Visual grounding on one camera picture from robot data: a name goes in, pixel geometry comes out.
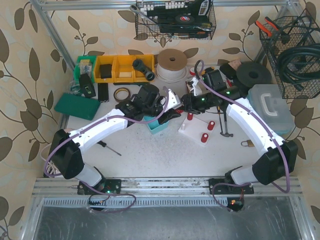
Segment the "light blue plastic box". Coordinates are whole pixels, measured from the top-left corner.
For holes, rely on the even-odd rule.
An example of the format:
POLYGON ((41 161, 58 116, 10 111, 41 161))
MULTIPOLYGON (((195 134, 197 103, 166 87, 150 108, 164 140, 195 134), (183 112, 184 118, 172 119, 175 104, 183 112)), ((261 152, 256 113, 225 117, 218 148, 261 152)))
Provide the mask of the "light blue plastic box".
POLYGON ((159 124, 158 120, 147 124, 148 130, 152 135, 155 135, 168 127, 169 123, 159 124))

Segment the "small red spring front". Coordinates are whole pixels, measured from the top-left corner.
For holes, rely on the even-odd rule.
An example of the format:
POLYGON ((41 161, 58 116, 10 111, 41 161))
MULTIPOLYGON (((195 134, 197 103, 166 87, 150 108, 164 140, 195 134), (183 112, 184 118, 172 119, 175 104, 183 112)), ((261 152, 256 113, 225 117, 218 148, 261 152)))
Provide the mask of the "small red spring front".
POLYGON ((208 123, 208 125, 207 125, 207 129, 209 130, 209 131, 212 131, 213 129, 214 129, 214 127, 215 127, 215 122, 214 121, 210 121, 209 123, 208 123))

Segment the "small hammer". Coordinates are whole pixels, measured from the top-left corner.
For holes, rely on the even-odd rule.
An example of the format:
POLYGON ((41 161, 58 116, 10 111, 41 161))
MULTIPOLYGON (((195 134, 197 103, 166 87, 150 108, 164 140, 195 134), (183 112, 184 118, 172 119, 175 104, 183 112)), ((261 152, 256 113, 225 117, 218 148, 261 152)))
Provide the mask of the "small hammer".
POLYGON ((227 114, 225 112, 221 112, 220 114, 223 115, 223 122, 224 122, 224 131, 221 130, 220 134, 223 137, 232 138, 234 135, 228 132, 227 114))

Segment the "long red spring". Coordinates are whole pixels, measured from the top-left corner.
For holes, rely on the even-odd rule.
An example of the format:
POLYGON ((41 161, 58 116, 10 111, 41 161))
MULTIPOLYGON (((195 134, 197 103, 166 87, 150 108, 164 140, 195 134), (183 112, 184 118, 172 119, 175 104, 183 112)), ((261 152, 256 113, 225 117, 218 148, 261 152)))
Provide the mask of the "long red spring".
POLYGON ((182 114, 184 111, 182 109, 176 109, 175 110, 178 114, 182 114))

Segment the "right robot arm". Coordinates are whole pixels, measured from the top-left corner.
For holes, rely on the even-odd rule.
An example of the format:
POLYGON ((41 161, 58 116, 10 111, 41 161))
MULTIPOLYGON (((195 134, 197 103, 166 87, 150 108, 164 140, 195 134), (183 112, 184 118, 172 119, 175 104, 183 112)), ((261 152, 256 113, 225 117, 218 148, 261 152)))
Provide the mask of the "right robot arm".
POLYGON ((285 141, 277 135, 251 106, 250 101, 241 97, 237 88, 230 87, 220 92, 205 83, 198 66, 204 66, 203 60, 198 60, 194 66, 194 80, 201 83, 208 93, 194 95, 188 93, 181 98, 182 108, 191 114, 202 114, 211 107, 224 106, 223 111, 242 128, 253 142, 259 154, 259 159, 252 165, 240 166, 230 170, 227 175, 232 187, 247 186, 251 183, 263 185, 272 184, 284 193, 291 190, 290 173, 294 170, 298 155, 298 145, 293 141, 285 141), (286 188, 276 184, 276 180, 284 177, 286 188))

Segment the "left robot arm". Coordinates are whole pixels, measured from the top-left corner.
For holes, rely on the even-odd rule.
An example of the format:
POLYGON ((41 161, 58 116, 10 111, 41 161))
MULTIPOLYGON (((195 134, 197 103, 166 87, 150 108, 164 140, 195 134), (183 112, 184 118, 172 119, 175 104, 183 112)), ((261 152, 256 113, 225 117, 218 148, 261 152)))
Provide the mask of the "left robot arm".
POLYGON ((66 180, 75 178, 98 189, 103 185, 104 177, 95 167, 84 163, 83 154, 117 131, 135 123, 145 124, 145 116, 151 117, 151 122, 158 121, 161 124, 172 119, 175 110, 181 106, 181 100, 171 89, 165 87, 164 90, 166 95, 161 96, 155 85, 143 85, 138 93, 119 102, 110 112, 92 123, 70 132, 58 130, 45 163, 52 162, 58 174, 66 180))

